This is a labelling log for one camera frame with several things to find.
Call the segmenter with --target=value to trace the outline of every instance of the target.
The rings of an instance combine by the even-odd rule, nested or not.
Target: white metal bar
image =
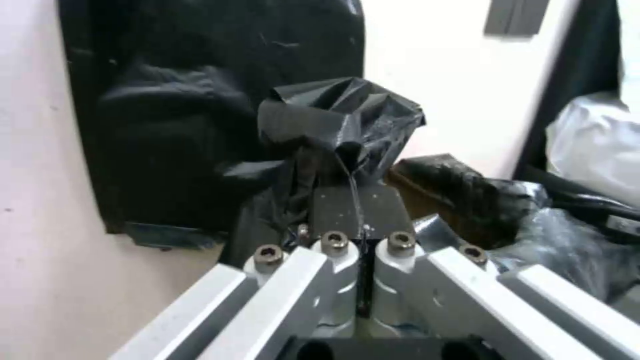
[[[298,247],[199,359],[274,359],[292,336],[310,336],[333,301],[333,265]]]
[[[194,359],[257,288],[244,272],[216,265],[110,359]]]
[[[605,359],[640,359],[640,327],[541,265],[498,280]]]
[[[400,291],[436,334],[479,336],[506,359],[599,359],[453,248],[416,260]]]

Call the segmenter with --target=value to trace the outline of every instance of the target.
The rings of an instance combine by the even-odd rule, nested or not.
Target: dark gray panel
[[[518,0],[509,24],[508,34],[516,37],[538,34],[548,4],[549,0]]]
[[[507,35],[514,7],[519,0],[493,0],[484,25],[486,35]]]

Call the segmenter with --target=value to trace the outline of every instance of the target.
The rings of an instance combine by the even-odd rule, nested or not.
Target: machine part
[[[309,225],[298,225],[298,243],[304,247],[311,246],[311,233],[309,232]]]
[[[485,268],[487,258],[483,249],[475,245],[465,244],[458,248],[458,251],[460,251],[460,254],[466,256],[472,263],[480,266],[481,268]]]
[[[599,359],[452,247],[416,260],[397,289],[441,337],[479,336],[506,359]]]
[[[194,359],[257,289],[242,271],[218,264],[110,359]]]
[[[375,248],[394,231],[413,233],[413,224],[395,188],[376,184],[359,186],[357,191],[360,209],[355,209],[349,186],[316,188],[309,209],[309,227],[312,239],[320,239],[328,231],[341,231],[356,244],[360,250],[357,313],[369,317]],[[364,216],[362,228],[358,212]]]
[[[312,338],[350,338],[355,333],[356,319],[351,318],[349,321],[338,326],[320,325],[316,327]]]
[[[278,360],[500,360],[475,339],[295,339]]]
[[[311,238],[320,239],[329,231],[341,231],[356,245],[361,245],[365,239],[375,245],[394,231],[413,233],[411,218],[395,188],[380,184],[359,186],[358,198],[364,224],[368,224],[366,229],[358,228],[349,186],[316,188],[309,209]]]
[[[322,249],[321,241],[316,241],[311,250],[319,253],[324,253]],[[329,260],[333,264],[333,283],[335,291],[343,289],[345,286],[350,286],[358,279],[358,259],[360,258],[360,251],[358,247],[351,242],[347,241],[346,251],[343,256],[329,257]]]
[[[498,277],[511,291],[604,359],[640,359],[640,327],[541,265]]]
[[[349,238],[340,231],[328,231],[320,239],[322,252],[330,258],[341,258],[347,254]]]
[[[287,258],[289,258],[289,253],[288,252],[282,252],[282,261],[287,261]],[[267,281],[271,278],[271,276],[274,273],[264,273],[264,272],[259,272],[256,268],[255,268],[255,260],[253,259],[253,255],[248,258],[245,262],[244,262],[244,266],[242,269],[244,272],[246,272],[247,275],[249,275],[250,277],[253,277],[254,279],[256,279],[258,281],[258,287],[261,288],[263,285],[265,285],[267,283]]]
[[[410,258],[415,253],[415,237],[406,231],[396,231],[388,237],[389,255],[396,258]]]
[[[284,255],[278,245],[267,244],[260,246],[253,254],[255,269],[262,274],[273,274],[282,264]]]
[[[311,250],[324,252],[324,247],[327,245],[323,240],[324,239],[316,241],[313,246],[311,246]],[[320,320],[321,325],[341,325],[355,316],[359,258],[360,252],[358,248],[353,242],[348,240],[346,241],[346,248],[342,250],[341,256],[329,257],[329,260],[333,264],[334,298],[329,312]]]
[[[372,338],[425,338],[426,334],[415,326],[391,326],[371,317],[367,321],[367,330]]]
[[[398,258],[388,251],[388,240],[382,240],[376,246],[374,276],[383,284],[397,289],[399,281],[413,271],[415,260],[425,254],[421,246],[415,246],[413,256]]]
[[[199,359],[275,359],[293,336],[308,337],[333,302],[328,258],[298,247]]]
[[[377,277],[373,279],[371,317],[389,326],[415,323],[412,311],[398,292],[383,284]]]

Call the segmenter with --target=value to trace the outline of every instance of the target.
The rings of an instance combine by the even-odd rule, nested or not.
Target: white wall
[[[362,1],[368,77],[421,103],[429,121],[405,154],[451,152],[508,176],[575,0],[552,0],[530,42],[483,38],[488,0]],[[217,252],[104,234],[54,0],[0,2],[0,44],[0,358],[105,358]]]
[[[365,76],[422,105],[402,157],[450,152],[511,177],[577,0],[551,0],[531,40],[483,35],[490,0],[362,0]]]

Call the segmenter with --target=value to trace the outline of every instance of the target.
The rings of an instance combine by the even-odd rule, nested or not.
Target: crumpled black plastic
[[[260,105],[258,127],[266,148],[286,165],[272,187],[243,206],[221,260],[242,266],[260,245],[295,247],[292,226],[306,220],[314,188],[355,192],[379,181],[424,124],[418,104],[359,78],[275,88]]]
[[[413,226],[426,252],[467,244],[438,215],[414,220]],[[611,243],[562,209],[527,215],[514,244],[486,253],[500,273],[541,264],[605,302],[640,281],[640,247]]]
[[[100,168],[96,196],[108,199],[100,213],[142,245],[154,246],[163,225],[175,236],[155,246],[185,246],[167,239],[186,229],[193,247],[207,247],[213,237],[190,234],[224,239],[241,204],[290,168],[259,139],[258,107],[270,89],[362,75],[362,8],[359,0],[143,0],[135,9],[93,128],[108,169],[88,159]]]
[[[495,244],[511,243],[524,216],[551,204],[540,184],[487,179],[450,154],[402,159],[394,171],[458,216],[491,229],[500,237]]]

